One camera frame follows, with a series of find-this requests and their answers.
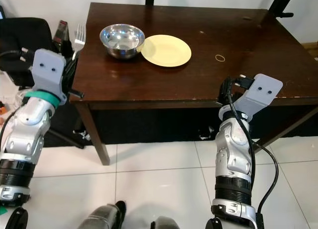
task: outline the green object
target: green object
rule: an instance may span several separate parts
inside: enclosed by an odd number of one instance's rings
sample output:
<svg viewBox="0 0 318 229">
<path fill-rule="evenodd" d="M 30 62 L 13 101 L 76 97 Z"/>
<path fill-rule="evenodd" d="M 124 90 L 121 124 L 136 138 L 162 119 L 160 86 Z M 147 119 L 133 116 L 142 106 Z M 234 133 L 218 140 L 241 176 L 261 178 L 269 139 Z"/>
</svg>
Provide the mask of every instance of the green object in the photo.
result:
<svg viewBox="0 0 318 229">
<path fill-rule="evenodd" d="M 5 209 L 4 207 L 0 207 L 0 215 L 7 213 L 7 209 Z"/>
<path fill-rule="evenodd" d="M 55 96 L 45 91 L 30 91 L 26 93 L 25 97 L 37 97 L 50 102 L 55 108 L 58 108 L 60 100 Z"/>
</svg>

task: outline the white wall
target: white wall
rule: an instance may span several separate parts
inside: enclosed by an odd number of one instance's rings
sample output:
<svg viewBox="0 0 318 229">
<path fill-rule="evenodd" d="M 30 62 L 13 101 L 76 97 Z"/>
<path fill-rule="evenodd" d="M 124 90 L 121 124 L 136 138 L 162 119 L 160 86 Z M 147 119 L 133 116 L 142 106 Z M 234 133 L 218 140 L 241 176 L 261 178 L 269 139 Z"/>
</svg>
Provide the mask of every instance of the white wall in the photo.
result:
<svg viewBox="0 0 318 229">
<path fill-rule="evenodd" d="M 0 0 L 9 17 L 32 16 L 48 21 L 54 34 L 60 19 L 69 23 L 71 38 L 77 23 L 85 22 L 90 2 L 144 4 L 145 0 Z M 273 0 L 155 0 L 156 5 L 269 8 Z M 318 0 L 292 0 L 287 11 L 293 18 L 279 19 L 298 41 L 318 41 Z"/>
</svg>

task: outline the black cable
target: black cable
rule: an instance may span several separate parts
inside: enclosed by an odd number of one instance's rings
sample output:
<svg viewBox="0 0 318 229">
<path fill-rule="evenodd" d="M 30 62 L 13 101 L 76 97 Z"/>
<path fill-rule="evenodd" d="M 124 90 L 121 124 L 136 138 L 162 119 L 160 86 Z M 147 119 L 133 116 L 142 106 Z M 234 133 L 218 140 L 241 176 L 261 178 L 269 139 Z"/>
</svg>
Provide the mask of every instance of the black cable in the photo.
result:
<svg viewBox="0 0 318 229">
<path fill-rule="evenodd" d="M 269 156 L 272 158 L 274 165 L 275 165 L 275 178 L 274 181 L 272 183 L 272 185 L 269 187 L 268 191 L 266 192 L 265 196 L 263 197 L 263 199 L 260 201 L 258 208 L 257 208 L 257 212 L 260 213 L 263 207 L 263 204 L 265 203 L 266 199 L 268 198 L 269 194 L 273 191 L 277 180 L 278 180 L 278 175 L 279 175 L 279 168 L 278 168 L 278 162 L 275 158 L 275 156 L 264 146 L 259 145 L 258 143 L 253 141 L 253 144 L 256 145 L 257 147 L 261 148 L 262 150 L 264 150 L 266 153 L 269 154 Z"/>
<path fill-rule="evenodd" d="M 0 147 L 1 147 L 2 137 L 3 137 L 3 134 L 4 134 L 4 129 L 5 129 L 6 125 L 8 124 L 10 118 L 11 118 L 12 116 L 14 116 L 15 112 L 16 112 L 16 110 L 13 111 L 13 112 L 9 115 L 9 117 L 5 120 L 5 122 L 4 122 L 3 126 L 2 126 L 2 129 L 1 129 L 1 132 L 0 132 Z"/>
<path fill-rule="evenodd" d="M 65 74 L 68 75 L 69 71 L 71 70 L 71 68 L 74 66 L 75 63 L 76 63 L 76 59 L 75 59 L 75 60 L 72 60 L 72 61 L 67 65 L 67 67 L 65 68 Z"/>
<path fill-rule="evenodd" d="M 10 54 L 17 54 L 17 55 L 21 55 L 21 51 L 19 50 L 9 50 L 9 51 L 5 51 L 3 53 L 0 53 L 0 58 L 5 56 L 5 55 L 10 55 Z"/>
<path fill-rule="evenodd" d="M 254 185 L 254 179 L 255 179 L 255 151 L 253 148 L 252 139 L 249 135 L 249 132 L 246 129 L 245 125 L 243 124 L 242 120 L 240 119 L 240 117 L 239 117 L 239 115 L 234 107 L 232 97 L 231 97 L 232 84 L 233 84 L 233 81 L 231 80 L 231 82 L 229 83 L 229 86 L 228 86 L 228 94 L 227 95 L 228 95 L 228 100 L 230 103 L 230 108 L 231 108 L 236 120 L 238 121 L 239 126 L 242 128 L 244 134 L 246 135 L 246 138 L 248 141 L 250 156 L 251 156 L 251 161 L 252 161 L 252 172 L 251 172 L 251 189 L 252 189 L 253 185 Z"/>
</svg>

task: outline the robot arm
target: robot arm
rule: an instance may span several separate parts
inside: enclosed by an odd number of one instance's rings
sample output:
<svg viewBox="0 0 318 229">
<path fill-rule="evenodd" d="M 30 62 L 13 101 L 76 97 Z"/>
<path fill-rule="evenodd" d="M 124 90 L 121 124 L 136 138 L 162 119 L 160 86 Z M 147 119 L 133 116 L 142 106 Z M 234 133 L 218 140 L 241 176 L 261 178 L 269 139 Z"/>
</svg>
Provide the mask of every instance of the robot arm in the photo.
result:
<svg viewBox="0 0 318 229">
<path fill-rule="evenodd" d="M 7 206 L 20 206 L 29 199 L 28 186 L 44 144 L 43 137 L 55 112 L 55 106 L 42 98 L 27 97 L 25 100 L 27 103 L 16 111 L 3 129 L 7 138 L 2 141 L 0 153 L 0 202 Z"/>
<path fill-rule="evenodd" d="M 222 120 L 216 136 L 216 185 L 212 203 L 214 219 L 208 221 L 206 229 L 231 229 L 263 227 L 262 215 L 251 206 L 252 159 L 248 139 L 235 118 L 229 102 L 230 79 L 221 87 L 220 100 L 225 105 L 220 109 Z M 235 80 L 245 93 L 234 102 L 238 116 L 249 130 L 248 122 L 253 114 L 268 106 L 276 97 L 283 84 L 274 78 L 258 74 L 254 79 L 240 76 Z"/>
<path fill-rule="evenodd" d="M 0 137 L 0 205 L 21 206 L 28 201 L 29 183 L 56 108 L 66 102 L 62 75 L 66 61 L 48 50 L 35 52 L 33 91 L 3 126 Z"/>
</svg>

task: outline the table leg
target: table leg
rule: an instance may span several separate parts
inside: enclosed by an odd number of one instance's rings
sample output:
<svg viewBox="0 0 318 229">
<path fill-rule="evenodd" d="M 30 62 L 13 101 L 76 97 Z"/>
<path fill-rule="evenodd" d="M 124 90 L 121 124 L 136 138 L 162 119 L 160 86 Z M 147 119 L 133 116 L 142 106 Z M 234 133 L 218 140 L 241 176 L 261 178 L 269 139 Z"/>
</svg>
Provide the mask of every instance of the table leg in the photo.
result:
<svg viewBox="0 0 318 229">
<path fill-rule="evenodd" d="M 103 165 L 109 165 L 110 159 L 107 153 L 106 145 L 100 140 L 96 125 L 94 123 L 91 111 L 87 104 L 75 104 L 75 107 L 79 111 L 80 117 L 86 127 L 87 132 L 90 135 L 91 141 L 96 148 L 97 154 Z"/>
<path fill-rule="evenodd" d="M 279 125 L 276 129 L 270 132 L 267 136 L 261 138 L 257 141 L 258 144 L 262 146 L 268 146 L 280 137 L 283 137 L 291 130 L 295 129 L 300 124 L 304 123 L 306 120 L 318 113 L 318 106 L 311 106 L 303 112 L 299 112 L 296 115 L 288 118 L 285 122 Z"/>
</svg>

